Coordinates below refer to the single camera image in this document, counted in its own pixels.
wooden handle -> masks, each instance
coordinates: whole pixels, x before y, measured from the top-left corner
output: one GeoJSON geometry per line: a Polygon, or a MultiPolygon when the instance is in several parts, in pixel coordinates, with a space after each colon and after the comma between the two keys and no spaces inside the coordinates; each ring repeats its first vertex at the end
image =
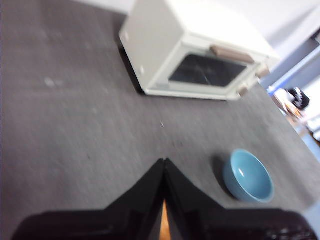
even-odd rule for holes
{"type": "Polygon", "coordinates": [[[210,50],[218,58],[224,58],[224,59],[229,59],[229,60],[234,60],[234,61],[240,61],[240,62],[244,62],[244,63],[247,63],[247,64],[253,64],[255,62],[253,60],[253,58],[247,53],[234,51],[234,50],[227,49],[227,48],[220,47],[220,46],[216,46],[216,45],[211,46],[210,50]]]}

toaster oven door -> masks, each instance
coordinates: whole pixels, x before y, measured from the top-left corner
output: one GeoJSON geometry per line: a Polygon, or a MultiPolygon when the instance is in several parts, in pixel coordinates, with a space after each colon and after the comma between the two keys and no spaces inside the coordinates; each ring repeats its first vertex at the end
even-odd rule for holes
{"type": "Polygon", "coordinates": [[[213,56],[189,54],[168,80],[170,82],[224,88],[246,68],[247,65],[241,62],[213,56]]]}

